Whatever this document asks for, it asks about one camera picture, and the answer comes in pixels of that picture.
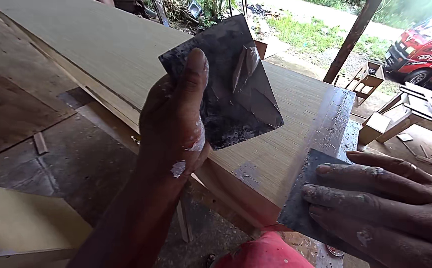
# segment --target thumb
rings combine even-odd
[[[208,72],[209,65],[205,53],[199,48],[194,48],[188,55],[183,74],[172,96],[180,108],[199,111],[203,92],[208,83]]]

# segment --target red shirt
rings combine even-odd
[[[275,232],[266,232],[258,240],[245,242],[216,260],[211,268],[314,268]]]

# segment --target plywood sheet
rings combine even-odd
[[[59,112],[0,76],[0,151],[63,118]]]
[[[91,231],[62,198],[0,188],[0,254],[78,248]]]
[[[0,75],[64,116],[75,111],[56,96],[77,85],[0,19]]]
[[[0,0],[0,16],[18,25],[65,70],[72,69],[70,75],[108,102],[104,105],[119,118],[136,124],[148,90],[165,74],[157,57],[191,37],[92,0]],[[259,227],[275,222],[334,93],[330,84],[266,62],[264,68],[285,125],[212,153],[198,175]],[[337,151],[340,140],[320,140]],[[237,179],[247,167],[256,171],[255,183]]]

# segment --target car wheel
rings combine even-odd
[[[403,81],[422,86],[430,80],[431,76],[431,69],[414,70],[410,72]]]

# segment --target metal pole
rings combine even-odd
[[[350,29],[347,38],[343,42],[342,47],[338,51],[337,56],[330,65],[330,68],[324,77],[324,82],[332,84],[338,72],[347,60],[350,52],[355,47],[355,44],[359,40],[371,18],[375,14],[375,11],[377,11],[381,1],[382,0],[367,0],[365,6],[363,6],[363,9],[360,12],[360,15],[357,17],[355,23],[353,24],[352,29]]]

